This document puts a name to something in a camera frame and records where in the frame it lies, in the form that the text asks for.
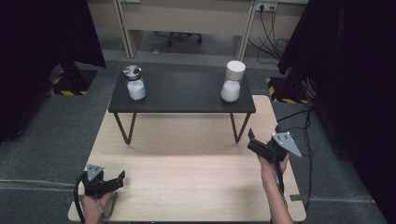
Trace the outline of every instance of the yellow and black striped base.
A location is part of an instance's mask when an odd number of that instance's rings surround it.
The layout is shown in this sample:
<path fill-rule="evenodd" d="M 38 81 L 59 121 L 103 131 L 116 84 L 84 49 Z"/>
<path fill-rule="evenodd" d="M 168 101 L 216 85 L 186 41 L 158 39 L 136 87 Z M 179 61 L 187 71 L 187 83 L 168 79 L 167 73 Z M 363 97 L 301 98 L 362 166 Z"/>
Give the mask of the yellow and black striped base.
<path fill-rule="evenodd" d="M 284 81 L 285 78 L 283 77 L 268 77 L 266 79 L 272 101 L 288 104 L 308 104 L 303 88 L 298 88 L 294 91 L 284 91 Z"/>
<path fill-rule="evenodd" d="M 90 87 L 94 76 L 96 75 L 95 70 L 81 70 L 81 79 L 78 81 L 70 81 L 69 77 L 65 72 L 62 72 L 52 82 L 51 94 L 58 95 L 86 95 L 88 88 Z"/>

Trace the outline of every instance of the black cable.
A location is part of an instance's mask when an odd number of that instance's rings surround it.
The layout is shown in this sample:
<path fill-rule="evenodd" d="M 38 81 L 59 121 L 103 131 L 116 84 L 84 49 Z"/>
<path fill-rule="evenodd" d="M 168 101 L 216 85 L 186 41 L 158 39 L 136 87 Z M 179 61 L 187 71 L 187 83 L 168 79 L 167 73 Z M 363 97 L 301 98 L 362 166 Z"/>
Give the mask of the black cable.
<path fill-rule="evenodd" d="M 256 49 L 259 50 L 259 51 L 257 52 L 257 61 L 258 61 L 259 63 L 265 63 L 265 62 L 261 62 L 261 61 L 259 60 L 259 53 L 260 53 L 260 51 L 264 51 L 264 52 L 266 52 L 267 54 L 270 54 L 271 56 L 273 56 L 274 58 L 276 58 L 276 56 L 273 55 L 271 52 L 269 52 L 269 51 L 267 51 L 267 50 L 265 50 L 265 49 L 262 49 L 261 47 L 259 47 L 259 46 L 255 45 L 255 44 L 253 44 L 253 42 L 251 42 L 250 39 L 248 39 L 247 41 L 248 41 L 251 45 L 253 45 L 253 47 L 255 47 Z"/>
<path fill-rule="evenodd" d="M 276 154 L 275 154 L 275 151 L 273 148 L 272 148 L 272 151 L 273 151 L 273 169 L 275 171 L 274 178 L 276 179 L 277 188 L 279 190 L 280 195 L 282 196 L 283 203 L 285 204 L 286 209 L 288 209 L 289 206 L 288 206 L 288 202 L 286 201 L 286 198 L 285 198 L 285 185 L 283 182 L 282 167 L 280 166 L 279 161 L 276 159 Z"/>
<path fill-rule="evenodd" d="M 82 213 L 81 210 L 81 206 L 79 205 L 79 198 L 78 198 L 78 185 L 79 183 L 82 181 L 82 179 L 85 177 L 85 175 L 87 174 L 86 171 L 84 171 L 77 179 L 76 185 L 74 187 L 74 201 L 75 201 L 75 206 L 77 209 L 77 213 L 79 216 L 79 220 L 81 220 L 81 223 L 84 224 L 85 223 L 85 217 L 84 214 Z"/>
<path fill-rule="evenodd" d="M 266 48 L 266 51 L 269 52 L 271 54 L 271 56 L 273 56 L 275 59 L 277 59 L 278 61 L 280 60 L 279 55 L 276 54 L 276 52 L 274 52 L 273 50 L 269 49 L 268 46 L 265 45 L 266 41 L 262 41 L 262 39 L 259 37 L 260 42 L 262 42 L 262 45 L 260 46 L 260 48 L 262 49 L 262 47 Z"/>
<path fill-rule="evenodd" d="M 283 52 L 280 51 L 277 47 L 276 47 L 276 39 L 275 39 L 275 17 L 276 17 L 276 13 L 274 11 L 271 12 L 271 25 L 272 25 L 272 30 L 273 30 L 273 40 L 274 40 L 274 49 L 276 51 L 276 53 L 280 53 L 279 58 L 282 58 L 283 56 Z"/>
<path fill-rule="evenodd" d="M 260 19 L 261 19 L 261 21 L 262 21 L 262 28 L 264 28 L 264 32 L 265 32 L 265 36 L 266 36 L 264 42 L 262 42 L 262 43 L 265 44 L 265 42 L 268 40 L 268 41 L 270 42 L 272 48 L 275 49 L 275 46 L 274 46 L 273 42 L 271 41 L 271 33 L 274 31 L 274 23 L 271 21 L 271 23 L 272 23 L 273 25 L 272 25 L 272 27 L 271 27 L 270 33 L 267 34 L 267 30 L 266 30 L 266 28 L 265 28 L 264 20 L 263 20 L 263 18 L 262 18 L 262 12 L 260 13 Z M 277 52 L 276 52 L 275 50 L 272 51 L 272 52 L 276 55 L 277 59 L 279 60 L 279 59 L 280 59 L 280 56 L 277 54 Z"/>
<path fill-rule="evenodd" d="M 107 214 L 107 216 L 105 216 L 105 218 L 110 218 L 111 215 L 113 215 L 113 210 L 114 210 L 114 207 L 116 205 L 116 201 L 117 201 L 118 196 L 119 196 L 119 194 L 116 192 L 114 194 L 114 197 L 113 197 L 113 202 L 111 204 L 110 212 Z"/>
<path fill-rule="evenodd" d="M 291 118 L 291 117 L 293 117 L 293 116 L 296 116 L 296 115 L 298 115 L 298 114 L 302 114 L 302 113 L 308 112 L 308 111 L 310 111 L 310 110 L 313 110 L 313 108 L 310 108 L 310 109 L 307 109 L 307 110 L 302 110 L 302 111 L 299 111 L 299 112 L 294 113 L 294 114 L 291 114 L 291 115 L 287 115 L 286 117 L 284 117 L 284 118 L 282 118 L 282 119 L 277 119 L 276 121 L 277 121 L 277 122 L 280 122 L 280 121 L 282 121 L 282 120 L 284 120 L 284 119 L 289 119 L 289 118 Z"/>
<path fill-rule="evenodd" d="M 309 158 L 309 185 L 308 185 L 308 195 L 307 195 L 307 202 L 305 205 L 305 212 L 308 211 L 308 206 L 311 200 L 311 191 L 312 191 L 312 168 L 313 168 L 313 162 L 312 162 L 312 157 L 314 156 L 314 151 L 311 148 L 311 144 L 309 142 L 309 136 L 308 136 L 308 127 L 311 126 L 311 119 L 310 119 L 311 111 L 308 112 L 306 115 L 306 120 L 305 120 L 305 128 L 304 128 L 304 141 L 306 146 L 308 147 L 308 158 Z"/>
<path fill-rule="evenodd" d="M 313 173 L 313 161 L 312 161 L 312 158 L 314 156 L 314 150 L 312 149 L 311 143 L 309 141 L 308 128 L 311 126 L 310 116 L 311 116 L 311 112 L 313 110 L 315 110 L 315 108 L 312 105 L 309 106 L 308 108 L 307 108 L 307 106 L 304 106 L 302 111 L 294 113 L 294 114 L 289 115 L 289 116 L 286 116 L 285 118 L 279 120 L 279 121 L 281 121 L 281 120 L 284 120 L 284 119 L 291 118 L 291 117 L 293 117 L 293 116 L 295 116 L 297 114 L 308 112 L 307 115 L 306 115 L 305 124 L 304 124 L 303 128 L 292 127 L 292 128 L 288 128 L 286 130 L 286 131 L 288 131 L 288 130 L 291 130 L 291 129 L 302 129 L 303 130 L 303 134 L 304 134 L 304 143 L 305 143 L 305 145 L 306 145 L 306 147 L 308 149 L 308 154 L 307 155 L 303 154 L 303 156 L 309 158 L 308 194 L 306 196 L 307 202 L 306 202 L 305 207 L 304 207 L 305 212 L 308 211 L 308 207 L 309 207 L 309 203 L 310 203 L 310 199 L 311 199 L 311 193 L 312 193 L 312 173 Z"/>

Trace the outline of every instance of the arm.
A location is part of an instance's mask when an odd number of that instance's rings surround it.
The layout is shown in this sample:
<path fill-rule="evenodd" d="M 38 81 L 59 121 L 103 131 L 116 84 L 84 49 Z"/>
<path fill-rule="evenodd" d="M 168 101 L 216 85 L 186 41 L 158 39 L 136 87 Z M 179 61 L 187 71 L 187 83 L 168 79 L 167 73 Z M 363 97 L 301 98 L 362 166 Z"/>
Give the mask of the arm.
<path fill-rule="evenodd" d="M 107 207 L 113 197 L 113 193 L 107 193 L 99 200 L 102 207 Z M 102 220 L 102 215 L 99 213 L 96 207 L 96 200 L 93 197 L 84 195 L 82 198 L 82 210 L 84 211 L 86 224 L 98 224 Z"/>
<path fill-rule="evenodd" d="M 267 195 L 271 218 L 274 224 L 293 223 L 289 211 L 283 202 L 282 195 L 277 187 L 273 164 L 270 164 L 265 158 L 259 155 L 257 155 L 257 157 L 259 158 L 259 162 L 262 166 L 262 186 L 264 187 Z M 286 156 L 285 160 L 280 163 L 283 172 L 286 170 L 288 160 L 289 154 Z"/>

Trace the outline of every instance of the power outlet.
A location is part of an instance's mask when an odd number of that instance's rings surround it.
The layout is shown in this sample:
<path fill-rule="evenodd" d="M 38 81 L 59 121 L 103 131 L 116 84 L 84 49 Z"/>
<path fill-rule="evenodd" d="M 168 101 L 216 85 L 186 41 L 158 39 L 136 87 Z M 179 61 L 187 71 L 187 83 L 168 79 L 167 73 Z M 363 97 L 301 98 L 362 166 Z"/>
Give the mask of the power outlet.
<path fill-rule="evenodd" d="M 264 6 L 264 11 L 276 11 L 277 2 L 257 1 L 256 10 L 260 11 L 260 6 Z"/>

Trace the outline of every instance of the black table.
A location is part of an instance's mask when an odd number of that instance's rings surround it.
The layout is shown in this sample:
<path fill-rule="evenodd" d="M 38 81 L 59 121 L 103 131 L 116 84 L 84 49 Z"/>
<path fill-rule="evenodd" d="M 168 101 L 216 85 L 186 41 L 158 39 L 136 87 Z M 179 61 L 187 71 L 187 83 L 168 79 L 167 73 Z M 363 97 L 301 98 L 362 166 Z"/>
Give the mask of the black table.
<path fill-rule="evenodd" d="M 134 101 L 128 93 L 123 73 L 120 73 L 111 97 L 108 112 L 113 113 L 126 144 L 131 144 L 137 113 L 230 113 L 235 142 L 239 142 L 250 114 L 256 112 L 246 76 L 242 79 L 239 99 L 227 103 L 221 99 L 224 83 L 222 73 L 143 73 L 145 98 Z M 120 122 L 119 113 L 133 113 L 128 136 Z M 233 113 L 246 113 L 241 131 L 237 134 Z"/>

